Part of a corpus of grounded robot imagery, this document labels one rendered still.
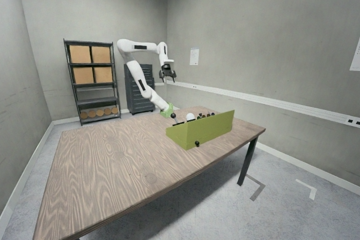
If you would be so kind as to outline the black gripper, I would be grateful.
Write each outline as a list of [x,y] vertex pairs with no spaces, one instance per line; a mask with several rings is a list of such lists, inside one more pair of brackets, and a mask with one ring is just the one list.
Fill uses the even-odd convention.
[[[172,77],[173,78],[173,83],[175,83],[176,82],[176,77],[177,77],[177,75],[176,75],[176,72],[175,71],[171,71],[171,66],[170,66],[170,64],[164,64],[164,65],[162,65],[161,66],[161,69],[162,69],[162,71],[160,70],[159,71],[159,78],[160,79],[162,79],[162,82],[163,83],[165,83],[166,81],[165,81],[165,76],[166,77]],[[162,76],[162,73],[163,73],[163,76]]]

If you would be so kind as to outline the olive green control console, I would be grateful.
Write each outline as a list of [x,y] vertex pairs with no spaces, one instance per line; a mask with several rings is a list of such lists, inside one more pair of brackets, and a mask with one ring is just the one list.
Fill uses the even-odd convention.
[[192,113],[186,116],[187,122],[178,122],[176,114],[170,116],[176,121],[166,128],[166,136],[182,147],[185,151],[215,139],[231,131],[235,110],[220,114],[210,114],[207,117],[199,113],[197,119]]

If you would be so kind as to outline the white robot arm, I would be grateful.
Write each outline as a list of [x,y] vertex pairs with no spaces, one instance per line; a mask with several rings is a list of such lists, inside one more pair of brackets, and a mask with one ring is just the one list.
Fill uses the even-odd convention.
[[168,59],[168,49],[167,45],[164,42],[160,42],[157,46],[155,43],[149,42],[134,42],[127,39],[120,39],[117,41],[117,49],[124,58],[131,75],[133,76],[135,82],[137,83],[141,95],[155,104],[162,111],[166,111],[169,108],[169,105],[157,95],[157,93],[146,84],[144,73],[132,55],[132,52],[152,52],[159,54],[160,65],[172,64],[174,63],[173,59]]

